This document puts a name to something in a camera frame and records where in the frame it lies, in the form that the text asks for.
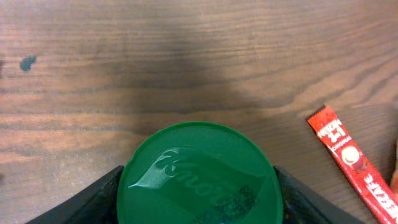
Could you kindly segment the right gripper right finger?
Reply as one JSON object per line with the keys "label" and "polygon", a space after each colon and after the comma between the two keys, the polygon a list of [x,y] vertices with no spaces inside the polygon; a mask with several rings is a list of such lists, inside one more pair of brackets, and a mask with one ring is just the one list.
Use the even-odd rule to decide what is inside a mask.
{"label": "right gripper right finger", "polygon": [[284,204],[283,224],[364,224],[280,167],[274,167]]}

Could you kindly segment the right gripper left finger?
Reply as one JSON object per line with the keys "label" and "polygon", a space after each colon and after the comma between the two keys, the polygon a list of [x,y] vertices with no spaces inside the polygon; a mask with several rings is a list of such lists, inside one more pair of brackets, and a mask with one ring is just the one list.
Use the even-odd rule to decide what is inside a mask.
{"label": "right gripper left finger", "polygon": [[123,166],[27,224],[117,223],[116,199]]}

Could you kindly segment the red coffee stick sachet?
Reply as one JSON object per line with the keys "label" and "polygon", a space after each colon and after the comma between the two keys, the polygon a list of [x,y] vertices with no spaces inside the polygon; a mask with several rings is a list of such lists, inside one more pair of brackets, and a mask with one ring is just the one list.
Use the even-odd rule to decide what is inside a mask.
{"label": "red coffee stick sachet", "polygon": [[382,224],[397,224],[397,197],[379,171],[363,154],[345,125],[330,106],[323,106],[307,123],[328,148],[368,209]]}

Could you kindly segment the small orange box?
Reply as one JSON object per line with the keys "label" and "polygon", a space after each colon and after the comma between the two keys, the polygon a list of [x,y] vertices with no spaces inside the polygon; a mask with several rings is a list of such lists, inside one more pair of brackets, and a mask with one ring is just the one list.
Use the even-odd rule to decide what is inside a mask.
{"label": "small orange box", "polygon": [[391,190],[395,195],[398,195],[398,170],[396,169],[391,178],[391,183],[390,183]]}

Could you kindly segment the green lid jar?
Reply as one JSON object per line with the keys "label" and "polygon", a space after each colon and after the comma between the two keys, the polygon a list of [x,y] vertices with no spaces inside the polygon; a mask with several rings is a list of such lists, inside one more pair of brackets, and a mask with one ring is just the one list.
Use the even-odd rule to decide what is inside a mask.
{"label": "green lid jar", "polygon": [[146,139],[118,185],[119,223],[281,224],[282,195],[272,164],[240,132],[194,121]]}

